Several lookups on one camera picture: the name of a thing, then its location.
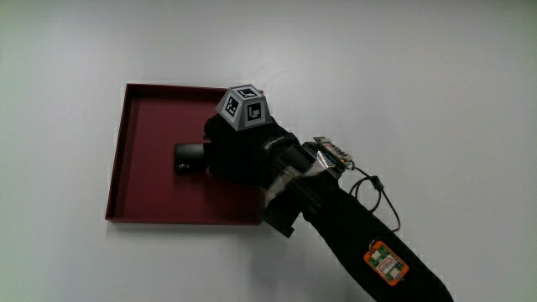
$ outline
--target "circuit board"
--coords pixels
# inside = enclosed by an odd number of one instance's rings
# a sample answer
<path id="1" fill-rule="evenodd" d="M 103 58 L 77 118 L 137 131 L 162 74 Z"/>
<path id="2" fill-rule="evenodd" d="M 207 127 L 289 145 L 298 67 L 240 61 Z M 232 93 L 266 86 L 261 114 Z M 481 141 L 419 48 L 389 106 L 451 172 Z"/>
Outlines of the circuit board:
<path id="1" fill-rule="evenodd" d="M 383 242 L 376 242 L 363 260 L 391 286 L 395 286 L 409 271 L 409 266 Z"/>
<path id="2" fill-rule="evenodd" d="M 341 151 L 336 147 L 329 138 L 315 137 L 316 147 L 323 153 L 323 157 L 329 159 L 330 162 L 337 168 L 345 170 L 350 169 L 352 156 Z"/>

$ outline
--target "black object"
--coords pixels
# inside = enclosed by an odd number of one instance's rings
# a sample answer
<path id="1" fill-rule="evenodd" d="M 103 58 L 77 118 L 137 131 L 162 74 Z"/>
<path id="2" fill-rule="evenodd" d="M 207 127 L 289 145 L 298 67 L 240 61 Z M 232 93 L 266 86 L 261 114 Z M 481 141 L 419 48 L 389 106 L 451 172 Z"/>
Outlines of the black object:
<path id="1" fill-rule="evenodd" d="M 213 153 L 210 143 L 177 143 L 174 147 L 174 171 L 177 174 L 203 171 Z"/>
<path id="2" fill-rule="evenodd" d="M 286 140 L 285 137 L 292 133 L 282 129 L 276 122 L 238 133 L 223 118 L 216 116 L 206 123 L 205 131 L 218 152 L 209 155 L 203 149 L 204 156 L 200 157 L 200 147 L 197 147 L 183 154 L 193 163 L 205 159 L 213 175 L 238 183 L 266 188 L 285 168 L 292 166 L 299 172 L 305 172 L 315 160 L 316 149 L 308 143 L 299 146 L 298 140 Z M 270 150 L 265 151 L 263 143 L 267 142 L 270 143 Z M 375 189 L 383 193 L 380 180 L 375 176 L 366 176 Z M 317 176 L 292 180 L 260 215 L 289 237 L 293 232 L 293 222 L 302 213 L 345 270 L 379 302 L 396 299 L 452 302 L 453 298 L 441 280 L 394 231 L 351 194 L 343 191 L 337 178 L 338 174 L 326 170 Z M 396 286 L 384 282 L 363 260 L 371 242 L 380 237 L 410 267 L 404 281 Z"/>

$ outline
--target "black glove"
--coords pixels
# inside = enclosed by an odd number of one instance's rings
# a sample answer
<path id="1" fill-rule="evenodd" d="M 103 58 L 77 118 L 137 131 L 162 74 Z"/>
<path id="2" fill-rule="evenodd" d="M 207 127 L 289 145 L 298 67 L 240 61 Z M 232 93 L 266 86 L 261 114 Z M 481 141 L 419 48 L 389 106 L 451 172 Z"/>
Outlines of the black glove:
<path id="1" fill-rule="evenodd" d="M 270 124 L 237 132 L 219 114 L 210 118 L 204 128 L 212 142 L 209 173 L 242 185 L 268 187 L 274 180 L 270 165 L 275 147 L 300 144 L 292 133 L 271 119 Z"/>

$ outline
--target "black sleeve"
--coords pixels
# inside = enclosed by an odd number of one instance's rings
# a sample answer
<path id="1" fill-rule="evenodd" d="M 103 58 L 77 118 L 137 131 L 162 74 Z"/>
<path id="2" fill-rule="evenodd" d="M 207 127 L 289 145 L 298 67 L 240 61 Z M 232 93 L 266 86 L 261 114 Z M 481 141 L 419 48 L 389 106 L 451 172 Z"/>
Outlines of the black sleeve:
<path id="1" fill-rule="evenodd" d="M 375 300 L 453 301 L 446 286 L 393 233 L 382 238 L 409 271 L 404 281 L 390 286 L 363 260 L 369 243 L 389 229 L 352 195 L 340 189 L 334 179 L 321 174 L 295 180 L 278 199 L 297 202 L 304 218 L 324 238 L 347 272 Z M 315 204 L 316 211 L 311 211 Z"/>

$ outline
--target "wire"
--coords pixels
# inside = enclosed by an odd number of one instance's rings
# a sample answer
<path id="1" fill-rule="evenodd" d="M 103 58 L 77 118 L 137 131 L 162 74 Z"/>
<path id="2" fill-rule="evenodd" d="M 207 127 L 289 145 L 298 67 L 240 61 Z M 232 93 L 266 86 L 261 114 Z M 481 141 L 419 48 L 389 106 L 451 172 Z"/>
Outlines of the wire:
<path id="1" fill-rule="evenodd" d="M 397 211 L 395 210 L 394 205 L 392 205 L 392 202 L 390 201 L 390 199 L 386 195 L 386 192 L 384 191 L 384 185 L 382 184 L 382 182 L 380 181 L 378 176 L 376 176 L 376 175 L 370 176 L 369 174 L 365 173 L 363 170 L 359 169 L 356 166 L 354 161 L 351 161 L 351 164 L 352 164 L 351 170 L 358 170 L 365 177 L 362 178 L 361 180 L 357 181 L 356 184 L 354 184 L 352 186 L 352 188 L 349 190 L 349 194 L 352 195 L 352 192 L 354 191 L 354 198 L 357 200 L 357 202 L 360 202 L 360 200 L 358 199 L 358 190 L 360 189 L 360 185 L 362 185 L 362 183 L 364 181 L 366 181 L 366 180 L 371 181 L 371 183 L 373 184 L 373 188 L 375 188 L 375 190 L 378 191 L 378 199 L 377 199 L 377 203 L 375 204 L 375 206 L 371 210 L 369 210 L 369 212 L 373 214 L 377 210 L 378 206 L 380 205 L 381 198 L 382 198 L 382 196 L 384 196 L 384 199 L 386 199 L 386 201 L 388 202 L 389 207 L 392 209 L 392 211 L 395 214 L 395 218 L 397 219 L 397 227 L 396 228 L 394 228 L 393 230 L 390 230 L 389 232 L 384 233 L 381 236 L 376 237 L 375 239 L 373 239 L 369 243 L 369 250 L 371 251 L 373 249 L 373 245 L 378 240 L 380 240 L 382 237 L 385 237 L 385 236 L 387 236 L 389 234 L 393 234 L 393 233 L 395 233 L 395 232 L 397 232 L 398 230 L 401 229 L 401 220 L 399 219 L 399 215 L 397 214 Z"/>

